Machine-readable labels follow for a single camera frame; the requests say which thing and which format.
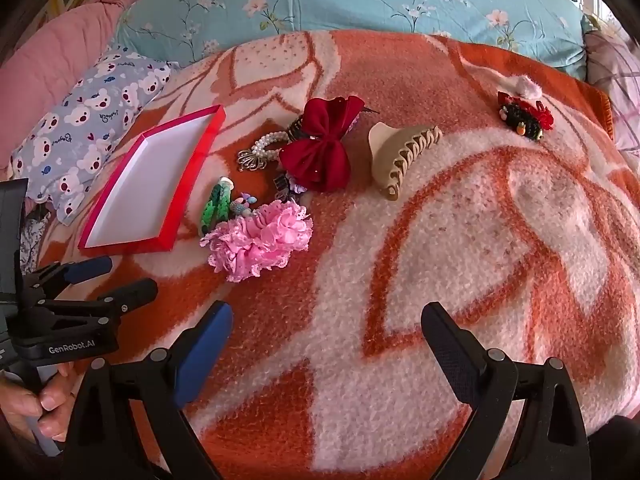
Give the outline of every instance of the hand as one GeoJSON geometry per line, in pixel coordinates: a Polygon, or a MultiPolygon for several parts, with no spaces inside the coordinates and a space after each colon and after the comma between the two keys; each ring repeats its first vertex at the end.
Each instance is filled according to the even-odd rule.
{"type": "Polygon", "coordinates": [[[31,437],[31,431],[24,417],[41,417],[44,413],[38,421],[40,432],[53,440],[64,442],[71,411],[76,402],[72,389],[77,379],[73,363],[58,365],[58,373],[49,380],[40,395],[36,396],[0,377],[0,410],[14,431],[28,438],[31,437]]]}

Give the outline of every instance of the pink scrunchie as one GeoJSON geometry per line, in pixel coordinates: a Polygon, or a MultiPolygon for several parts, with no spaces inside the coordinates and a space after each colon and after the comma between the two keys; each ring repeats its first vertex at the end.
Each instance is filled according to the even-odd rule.
{"type": "Polygon", "coordinates": [[[227,281],[241,282],[263,269],[285,267],[293,251],[306,251],[313,225],[306,207],[274,200],[249,217],[220,222],[200,245],[209,245],[216,272],[226,270],[227,281]]]}

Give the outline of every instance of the orange and white blanket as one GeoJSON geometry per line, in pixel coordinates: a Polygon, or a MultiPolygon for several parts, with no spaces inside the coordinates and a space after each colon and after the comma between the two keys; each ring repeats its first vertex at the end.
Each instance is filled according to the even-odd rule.
{"type": "MultiPolygon", "coordinates": [[[[232,305],[232,336],[187,408],[225,478],[428,478],[468,415],[420,334],[420,312],[433,300],[514,360],[560,357],[589,432],[640,404],[640,187],[610,140],[603,94],[517,54],[417,34],[254,41],[168,84],[75,223],[49,229],[42,259],[78,259],[84,218],[138,133],[212,103],[224,105],[226,123],[174,250],[116,257],[109,276],[68,296],[142,276],[158,282],[158,299],[124,318],[112,362],[169,346],[215,299],[232,305]],[[497,114],[497,92],[513,94],[523,73],[542,86],[556,119],[542,142],[497,114]],[[380,114],[362,117],[344,139],[348,188],[308,197],[309,250],[285,269],[225,282],[198,245],[212,186],[228,175],[237,192],[272,200],[274,168],[239,173],[236,153],[287,126],[310,97],[348,94],[380,114]],[[367,133],[378,120],[444,132],[409,168],[397,202],[371,185],[367,133]]],[[[157,458],[152,445],[149,453],[157,458]]]]}

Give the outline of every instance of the gray handle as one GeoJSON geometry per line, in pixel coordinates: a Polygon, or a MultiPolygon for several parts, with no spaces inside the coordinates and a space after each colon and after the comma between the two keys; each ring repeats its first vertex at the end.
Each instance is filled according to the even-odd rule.
{"type": "MultiPolygon", "coordinates": [[[[38,375],[40,376],[42,384],[46,384],[47,381],[49,381],[49,379],[52,378],[56,373],[58,373],[57,365],[41,366],[38,368],[38,375]]],[[[21,378],[16,374],[5,371],[4,376],[12,383],[23,384],[21,378]]],[[[39,419],[37,416],[26,416],[25,419],[27,421],[29,429],[31,430],[31,433],[33,433],[36,442],[45,455],[57,456],[60,454],[60,452],[62,452],[62,450],[58,448],[58,443],[55,440],[40,433],[40,429],[38,428],[39,419]]]]}

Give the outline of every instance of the silver butterfly charm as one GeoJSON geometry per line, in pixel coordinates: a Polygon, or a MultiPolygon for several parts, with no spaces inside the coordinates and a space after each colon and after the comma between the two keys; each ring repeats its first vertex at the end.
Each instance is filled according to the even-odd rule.
{"type": "Polygon", "coordinates": [[[267,167],[267,159],[257,156],[251,150],[242,150],[238,152],[238,158],[236,159],[240,166],[240,171],[249,170],[263,170],[267,167]]]}

